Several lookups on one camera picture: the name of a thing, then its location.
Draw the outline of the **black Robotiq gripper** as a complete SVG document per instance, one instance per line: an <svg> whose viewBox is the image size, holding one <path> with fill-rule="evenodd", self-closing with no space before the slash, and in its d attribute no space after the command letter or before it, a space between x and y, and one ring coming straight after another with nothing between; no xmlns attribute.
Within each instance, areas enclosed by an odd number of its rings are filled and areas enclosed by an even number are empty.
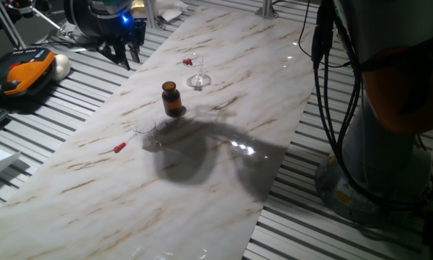
<svg viewBox="0 0 433 260"><path fill-rule="evenodd" d="M140 62L140 47L144 44L146 31L144 19L135 19L131 11L126 11L109 19L95 17L95 21L100 27L102 35L110 39L119 39L128 45L132 60L136 63ZM104 42L96 48L96 51L114 64L121 65L127 71L131 69L126 58L125 48Z"/></svg>

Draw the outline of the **person hand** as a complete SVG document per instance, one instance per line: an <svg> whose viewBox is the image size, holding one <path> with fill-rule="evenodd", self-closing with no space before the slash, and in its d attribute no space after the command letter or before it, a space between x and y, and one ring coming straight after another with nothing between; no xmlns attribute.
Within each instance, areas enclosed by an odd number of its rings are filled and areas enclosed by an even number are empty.
<svg viewBox="0 0 433 260"><path fill-rule="evenodd" d="M32 0L8 0L7 4L9 8L16 9L24 18L34 16Z"/></svg>

